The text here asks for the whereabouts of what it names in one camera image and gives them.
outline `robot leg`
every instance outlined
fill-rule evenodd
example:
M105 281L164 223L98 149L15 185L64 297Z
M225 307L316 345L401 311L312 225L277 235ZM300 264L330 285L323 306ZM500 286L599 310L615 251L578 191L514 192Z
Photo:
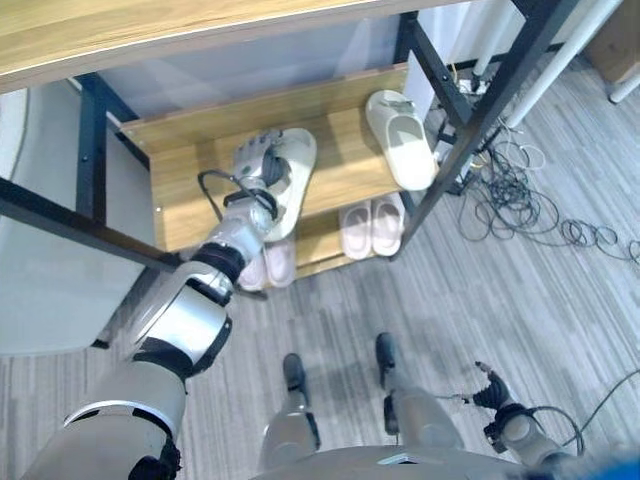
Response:
M305 373L300 357L296 354L287 355L283 361L283 370L287 382L287 398L265 430L260 453L262 471L295 463L320 448L318 428L309 411Z

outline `white slipper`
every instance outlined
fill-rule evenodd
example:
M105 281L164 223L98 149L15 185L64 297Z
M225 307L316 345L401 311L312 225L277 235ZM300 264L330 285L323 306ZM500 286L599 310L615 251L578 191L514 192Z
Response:
M404 205L400 195L393 193L371 202L371 243L378 255L390 257L400 249L404 230Z
M276 199L281 218L265 241L277 242L293 231L300 216L311 171L316 164L317 151L316 139L304 128L284 130L274 145L275 155L287 161L289 171L286 181L280 181L269 189Z
M343 208L339 216L344 254L353 260L366 258L371 253L371 202Z
M274 287L287 287L296 279L296 241L291 233L279 242L265 246L267 276Z
M238 284L248 292L257 292L258 290L262 290L266 281L267 268L264 262L264 255L261 251L251 260L249 265L242 270L238 278Z
M380 90L369 97L365 113L396 183L405 190L428 188L438 167L413 102Z

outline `gray carpet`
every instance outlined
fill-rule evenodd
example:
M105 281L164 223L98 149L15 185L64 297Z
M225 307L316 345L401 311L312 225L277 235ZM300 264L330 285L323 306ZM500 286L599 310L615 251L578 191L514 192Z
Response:
M640 238L640 92L613 106L604 90L588 64L574 60L517 140L547 154L546 167L531 177L565 216L610 225L622 239ZM384 433L374 369L373 340L382 330L396 335L403 365L434 393L482 387L472 366L480 359L520 401L559 406L582 423L640 365L640 269L595 249L549 248L523 238L465 241L456 229L460 202L445 198L395 263L374 258L302 279L270 291L264 303L236 298L228 346L188 384L179 478L256 473L263 428L283 398L280 360L289 351L306 363L323 449L393 443ZM0 359L0 478L26 470L128 348L125 329L109 351ZM640 445L639 404L636 379L586 431L588 453ZM468 448L492 454L482 435L487 415L446 408ZM562 419L542 419L553 437L569 435Z

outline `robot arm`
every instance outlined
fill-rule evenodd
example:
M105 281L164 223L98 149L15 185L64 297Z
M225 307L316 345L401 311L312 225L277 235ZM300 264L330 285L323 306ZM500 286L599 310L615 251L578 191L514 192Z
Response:
M528 467L550 466L570 456L541 430L532 410L513 399L506 383L491 367L482 362L476 362L476 366L487 374L490 383L465 401L496 411L495 420L484 429L496 453L509 450Z
M185 380L206 370L231 332L225 306L277 218L261 174L272 136L239 149L252 175L225 199L225 216L143 315L136 349L69 415L24 479L171 479L185 408Z

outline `metal rack leg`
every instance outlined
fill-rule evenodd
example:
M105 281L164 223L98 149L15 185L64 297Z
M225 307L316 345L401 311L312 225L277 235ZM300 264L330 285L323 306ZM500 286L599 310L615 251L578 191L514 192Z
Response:
M4 178L0 178L0 215L147 267L172 272L181 263L176 255L112 230Z
M440 197L449 189L460 169L494 125L578 0L537 2L500 66L489 90L476 105L469 123L457 133L457 142L426 195L411 217L403 236L398 257L415 235Z

